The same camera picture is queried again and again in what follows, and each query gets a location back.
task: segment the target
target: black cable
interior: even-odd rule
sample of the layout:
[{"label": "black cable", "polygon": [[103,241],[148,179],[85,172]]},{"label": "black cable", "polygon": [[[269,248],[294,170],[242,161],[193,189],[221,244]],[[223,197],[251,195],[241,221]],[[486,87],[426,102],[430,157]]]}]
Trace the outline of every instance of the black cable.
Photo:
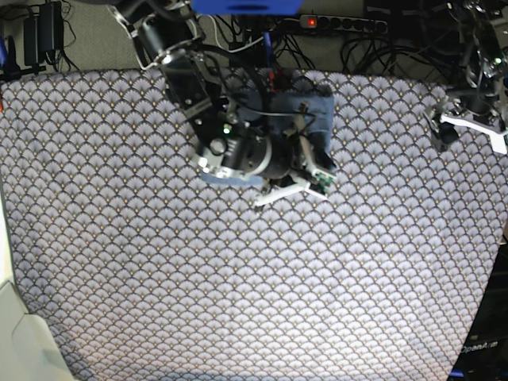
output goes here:
[{"label": "black cable", "polygon": [[291,49],[289,47],[289,42],[287,40],[287,36],[284,36],[284,42],[286,43],[284,46],[283,49],[281,49],[280,51],[281,52],[284,52],[284,51],[287,51],[289,52],[292,56],[293,56],[293,59],[294,61],[296,62],[296,66],[299,68],[299,69],[302,69],[302,65],[300,64],[300,61],[298,60],[298,58],[296,57],[296,55],[298,54],[298,52],[296,52],[295,50]]},{"label": "black cable", "polygon": [[[12,12],[13,10],[26,10],[29,14],[28,14],[28,17],[33,17],[35,16],[36,14],[38,14],[37,12],[33,12],[32,8],[35,8],[35,7],[39,7],[38,5],[31,5],[31,6],[24,6],[24,5],[14,5],[14,4],[11,4],[11,5],[8,5],[9,9],[6,11],[6,15],[9,14],[10,12]],[[27,17],[26,14],[20,14],[16,17],[0,17],[1,20],[4,20],[4,21],[14,21],[14,20],[19,20],[20,18],[23,18],[23,17]]]},{"label": "black cable", "polygon": [[[418,50],[416,48],[413,48],[413,47],[410,47],[410,46],[403,46],[403,45],[395,45],[394,49],[395,49],[395,51],[397,53],[408,52],[408,53],[413,53],[413,55],[418,55],[418,56],[423,57],[424,60],[427,60],[426,62],[424,60],[420,60],[417,57],[414,57],[412,55],[408,55],[408,56],[412,56],[414,60],[416,60],[416,61],[418,61],[418,62],[420,62],[422,64],[429,64],[430,63],[433,66],[435,65],[435,66],[441,66],[441,67],[443,67],[442,64],[436,63],[431,55],[425,53],[421,49]],[[381,48],[380,50],[377,51],[377,53],[375,52],[374,54],[371,54],[364,61],[364,63],[362,65],[359,65],[358,68],[356,69],[356,72],[364,72],[364,71],[366,71],[367,68],[369,68],[378,59],[379,56],[385,56],[388,53],[392,53],[392,47]]]},{"label": "black cable", "polygon": [[312,60],[309,57],[307,57],[305,54],[303,54],[303,51],[300,48],[300,44],[296,41],[294,36],[289,35],[288,41],[290,42],[290,44],[293,45],[293,48],[296,49],[296,52],[298,52],[298,54],[303,58],[303,61],[306,63],[306,65],[309,67],[309,69],[316,70],[316,65],[314,65],[314,62],[312,62]]},{"label": "black cable", "polygon": [[[307,140],[309,140],[309,137],[307,135],[304,135],[304,133],[307,131],[307,129],[313,125],[315,123],[315,121],[318,119],[318,117],[316,117],[315,115],[313,114],[305,114],[306,117],[312,117],[312,120],[307,123],[305,125],[305,127],[303,128],[303,130],[299,133],[299,135],[302,135],[303,137],[305,137]],[[328,133],[329,131],[312,131],[310,133]]]},{"label": "black cable", "polygon": [[[222,17],[222,16],[219,16],[219,15],[216,15],[215,16],[227,29],[229,29],[229,31],[231,32],[231,35],[233,36],[233,42],[237,42],[237,34],[235,33],[235,30],[233,29],[233,27],[228,24],[228,22]],[[225,34],[224,32],[220,29],[220,26],[218,26],[219,28],[219,32],[221,33],[221,36],[222,38],[224,38],[224,40],[226,42],[228,42],[228,39],[225,38]]]},{"label": "black cable", "polygon": [[387,66],[387,69],[389,70],[391,75],[394,75],[395,74],[394,66],[396,66],[396,63],[397,63],[397,55],[395,54],[393,33],[389,34],[388,40],[389,40],[389,46],[391,49],[391,54],[390,54],[390,58],[387,61],[389,64],[389,66]]},{"label": "black cable", "polygon": [[430,69],[429,73],[425,76],[425,78],[423,79],[423,82],[436,82],[437,81],[437,78],[435,79],[430,79],[430,76],[435,73],[437,71],[437,69],[435,67],[433,67],[432,69]]},{"label": "black cable", "polygon": [[[56,59],[57,59],[57,62],[58,62],[58,70],[62,71],[64,69],[64,66],[63,66],[64,62],[66,62],[64,60],[64,58],[62,57],[62,52],[58,52],[58,56],[56,57]],[[68,62],[66,62],[66,63],[67,63],[67,71],[70,71],[71,70],[71,65]]]},{"label": "black cable", "polygon": [[348,55],[346,57],[343,57],[342,54],[341,54],[341,59],[342,59],[342,70],[344,71],[344,73],[349,73],[349,58],[351,58],[351,54],[352,52],[358,48],[358,46],[360,46],[360,42],[356,42],[350,49],[349,49],[349,52],[348,52]]},{"label": "black cable", "polygon": [[217,46],[204,44],[201,45],[201,50],[204,52],[210,52],[219,56],[223,56],[244,69],[250,79],[254,82],[254,86],[260,94],[262,111],[268,112],[270,107],[270,100],[268,99],[267,87],[263,84],[263,80],[261,79],[260,75],[252,66],[245,63],[245,61],[243,61],[238,55],[227,52],[226,50],[221,49]]},{"label": "black cable", "polygon": [[68,0],[62,0],[62,2],[67,5],[67,10],[62,9],[62,18],[66,21],[74,6]]},{"label": "black cable", "polygon": [[69,30],[71,31],[71,34],[72,34],[72,38],[73,38],[73,40],[71,42],[69,42],[67,45],[64,46],[64,48],[68,48],[69,46],[71,46],[72,44],[74,44],[76,42],[78,37],[76,36],[76,33],[74,33],[74,29],[72,28],[71,23],[68,20],[65,20],[65,19],[63,20],[63,22],[68,25]]},{"label": "black cable", "polygon": [[276,49],[274,51],[275,58],[279,58],[284,52],[294,53],[294,50],[289,48],[289,45],[287,43],[287,36],[283,36],[283,38],[280,40],[280,42],[277,44]]},{"label": "black cable", "polygon": [[228,86],[228,83],[226,82],[225,78],[224,78],[224,75],[222,74],[222,71],[221,71],[221,68],[219,66],[219,63],[218,61],[215,59],[215,57],[213,56],[210,56],[210,55],[206,55],[206,58],[208,58],[209,60],[212,61],[212,63],[214,64],[214,68],[215,68],[215,72],[216,72],[216,76],[219,78],[219,80],[221,81],[223,87],[224,87],[224,90],[226,92],[226,94],[228,95],[228,97],[232,100],[234,100],[239,107],[243,107],[245,108],[246,110],[254,113],[254,114],[258,114],[260,115],[262,118],[261,119],[258,119],[257,121],[254,121],[252,124],[251,124],[251,128],[255,128],[254,126],[255,125],[261,125],[261,129],[258,129],[258,134],[260,136],[266,136],[268,134],[268,130],[267,130],[267,121],[266,121],[266,117],[294,117],[294,116],[298,116],[298,115],[305,115],[305,116],[309,116],[309,117],[312,117],[312,121],[307,123],[305,128],[303,129],[303,131],[306,131],[306,129],[308,129],[317,119],[316,115],[314,114],[310,114],[310,113],[299,113],[299,112],[294,112],[294,111],[290,111],[290,112],[281,112],[281,111],[266,111],[266,110],[258,110],[256,108],[253,108],[249,105],[247,105],[243,99],[241,99],[241,94],[234,94],[231,89],[229,89],[229,86]]},{"label": "black cable", "polygon": [[160,4],[157,0],[145,0],[148,5],[155,11],[159,16],[165,18],[168,21],[172,22],[184,22],[195,16],[194,12],[189,12],[188,14],[176,14],[175,11],[170,11],[164,8],[162,4]]},{"label": "black cable", "polygon": [[365,54],[362,57],[362,59],[360,60],[360,62],[363,61],[369,54],[371,54],[371,50],[373,50],[373,48],[374,48],[374,43],[375,43],[374,40],[371,40],[371,43],[368,45],[368,49],[365,52]]},{"label": "black cable", "polygon": [[458,98],[458,97],[471,97],[475,95],[484,96],[488,95],[485,91],[478,91],[478,89],[473,87],[466,87],[466,88],[452,88],[450,90],[446,91],[446,94],[450,98]]},{"label": "black cable", "polygon": [[231,28],[233,29],[233,32],[237,36],[241,36],[244,32],[244,28],[240,24],[240,22],[237,20],[237,17],[235,15],[231,15]]},{"label": "black cable", "polygon": [[[438,65],[436,65],[436,63],[434,63],[429,57],[422,57],[423,59],[420,59],[418,57],[416,57],[414,54],[411,55],[409,53],[415,53],[414,50],[408,50],[407,48],[404,48],[404,49],[395,49],[395,54],[396,55],[403,55],[403,56],[408,56],[410,57],[412,60],[415,60],[417,62],[419,62],[420,64],[425,64],[425,65],[429,65],[429,66],[433,66],[435,67],[446,79],[448,79],[448,76],[445,75],[442,70],[440,69],[440,67]],[[356,69],[356,72],[357,73],[361,73],[361,72],[365,72],[378,58],[380,57],[383,57],[387,54],[393,54],[392,50],[384,50],[384,51],[381,51],[381,52],[378,52],[378,55],[371,58],[370,60],[368,60],[366,63],[364,63],[364,65],[362,67],[359,67]]]},{"label": "black cable", "polygon": [[[402,66],[401,66],[401,65],[397,62],[397,53],[395,53],[395,56],[394,56],[394,62],[392,62],[392,64],[393,64],[393,70],[392,70],[392,71],[390,71],[390,73],[392,73],[392,72],[393,72],[393,73],[394,73],[393,75],[395,75],[395,68],[397,68],[397,67],[398,67],[398,69],[401,71],[401,73],[402,73],[402,75],[403,75],[404,77],[406,77],[406,78],[410,78],[410,75],[409,75],[409,74],[407,74],[407,71],[404,69],[404,67],[402,67]],[[387,62],[387,67],[384,69],[384,71],[386,71],[389,67],[391,67],[391,66],[389,66],[389,65],[390,65],[390,62]]]},{"label": "black cable", "polygon": [[390,64],[390,61],[383,62],[383,58],[379,56],[378,49],[377,49],[377,47],[375,46],[375,42],[376,42],[376,41],[375,41],[375,37],[374,37],[374,36],[372,36],[372,37],[371,37],[371,39],[372,39],[372,43],[373,43],[372,48],[374,49],[374,53],[378,56],[378,61],[379,61],[379,62],[383,65],[383,71],[382,71],[382,73],[384,73],[384,72],[388,69],[388,65]]},{"label": "black cable", "polygon": [[56,53],[54,51],[52,52],[46,52],[44,54],[44,61],[46,61],[46,63],[48,65],[51,65],[53,67],[53,70],[58,72],[58,60],[56,59]]},{"label": "black cable", "polygon": [[67,65],[69,65],[69,71],[71,70],[71,67],[75,67],[75,69],[77,71],[79,71],[79,67],[76,66],[76,64],[74,62],[72,62],[72,60],[67,56],[67,54],[65,53],[65,50],[60,50],[60,54],[61,56],[63,57],[63,59],[65,60],[65,62],[67,62]]},{"label": "black cable", "polygon": [[441,54],[442,56],[459,56],[462,52],[462,49],[457,47],[456,49],[453,48],[446,48],[443,49],[439,47],[436,44],[436,41],[433,40],[429,35],[429,29],[427,28],[426,20],[425,20],[425,0],[418,0],[418,9],[420,10],[421,14],[418,18],[418,22],[420,24],[420,30],[421,30],[421,36],[423,37],[423,41],[425,42],[425,45],[428,46],[430,49],[434,50],[436,53]]},{"label": "black cable", "polygon": [[[344,43],[342,44],[342,47],[341,47],[341,61],[342,61],[342,70],[349,70],[348,67],[346,67],[348,65],[348,63],[346,62],[346,57],[344,56],[345,54],[345,51],[346,51],[346,48],[348,47],[348,45],[350,44],[356,44],[356,43],[360,43],[360,42],[364,42],[364,41],[382,41],[382,42],[388,42],[388,40],[386,39],[383,39],[381,37],[358,37],[358,38],[352,38],[350,40],[346,40],[344,41]],[[362,60],[360,60],[360,62],[358,63],[358,65],[360,65],[364,60],[365,60],[366,56],[364,56],[364,58],[362,58]]]},{"label": "black cable", "polygon": [[441,61],[437,57],[432,56],[429,53],[421,52],[421,53],[419,53],[419,55],[421,57],[423,57],[425,60],[429,61],[432,65],[437,67],[438,70],[440,70],[440,69],[442,69],[442,70],[450,70],[450,75],[449,76],[450,77],[452,76],[452,74],[453,74],[453,71],[452,71],[453,70],[453,66],[450,63]]}]

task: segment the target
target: scalloped pattern fabric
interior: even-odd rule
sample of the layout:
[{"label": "scalloped pattern fabric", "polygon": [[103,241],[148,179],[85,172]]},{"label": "scalloped pattern fabric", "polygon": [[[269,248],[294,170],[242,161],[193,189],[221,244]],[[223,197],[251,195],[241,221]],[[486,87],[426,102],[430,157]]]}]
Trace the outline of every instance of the scalloped pattern fabric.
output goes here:
[{"label": "scalloped pattern fabric", "polygon": [[15,275],[75,378],[447,379],[508,218],[508,158],[466,130],[431,148],[440,87],[294,74],[316,85],[336,100],[337,183],[261,215],[256,189],[199,178],[158,71],[2,86]]}]

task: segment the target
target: blue device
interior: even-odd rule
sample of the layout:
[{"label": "blue device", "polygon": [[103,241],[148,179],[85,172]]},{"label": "blue device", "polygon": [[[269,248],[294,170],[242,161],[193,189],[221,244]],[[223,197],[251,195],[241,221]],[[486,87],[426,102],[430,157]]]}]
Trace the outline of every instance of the blue device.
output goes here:
[{"label": "blue device", "polygon": [[303,0],[193,0],[204,14],[295,14]]},{"label": "blue device", "polygon": [[0,67],[4,67],[9,60],[9,53],[7,52],[6,43],[3,36],[0,36]]}]

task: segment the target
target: power strip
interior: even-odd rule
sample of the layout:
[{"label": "power strip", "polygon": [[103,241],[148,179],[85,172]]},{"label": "power strip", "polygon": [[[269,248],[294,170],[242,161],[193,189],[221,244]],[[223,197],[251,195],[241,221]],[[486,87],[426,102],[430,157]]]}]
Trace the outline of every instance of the power strip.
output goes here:
[{"label": "power strip", "polygon": [[64,48],[62,2],[46,2],[39,6],[39,50],[41,53]]},{"label": "power strip", "polygon": [[388,34],[388,23],[380,20],[366,18],[322,16],[315,14],[303,14],[294,18],[283,18],[287,26],[293,26],[289,21],[299,21],[302,29],[316,31],[343,31],[351,33],[375,33],[376,35]]}]

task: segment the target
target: white object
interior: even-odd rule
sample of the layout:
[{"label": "white object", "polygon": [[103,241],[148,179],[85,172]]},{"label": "white object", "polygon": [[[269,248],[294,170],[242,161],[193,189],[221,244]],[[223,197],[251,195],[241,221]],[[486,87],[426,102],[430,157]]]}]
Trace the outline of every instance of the white object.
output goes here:
[{"label": "white object", "polygon": [[318,193],[312,189],[311,183],[297,175],[291,175],[293,178],[294,184],[291,184],[288,187],[279,188],[270,192],[269,194],[259,195],[258,198],[254,201],[254,206],[265,206],[271,204],[281,198],[289,197],[293,194],[297,194],[300,192],[306,192],[308,194],[312,194],[321,200],[326,200],[327,197],[324,194]]},{"label": "white object", "polygon": [[462,117],[456,117],[449,114],[442,114],[440,121],[442,123],[447,122],[451,123],[452,125],[468,127],[469,129],[474,129],[481,133],[485,133],[491,138],[492,149],[494,152],[502,153],[503,155],[508,153],[508,149],[506,148],[505,143],[505,136],[508,134],[508,130],[503,133],[497,133],[490,129],[487,125],[478,123],[477,121],[469,121],[468,119],[463,119]]},{"label": "white object", "polygon": [[0,311],[2,380],[74,381],[48,325],[28,314],[11,282],[0,288]]},{"label": "white object", "polygon": [[5,281],[13,282],[13,265],[10,260],[6,217],[3,211],[3,201],[0,198],[0,284]]}]

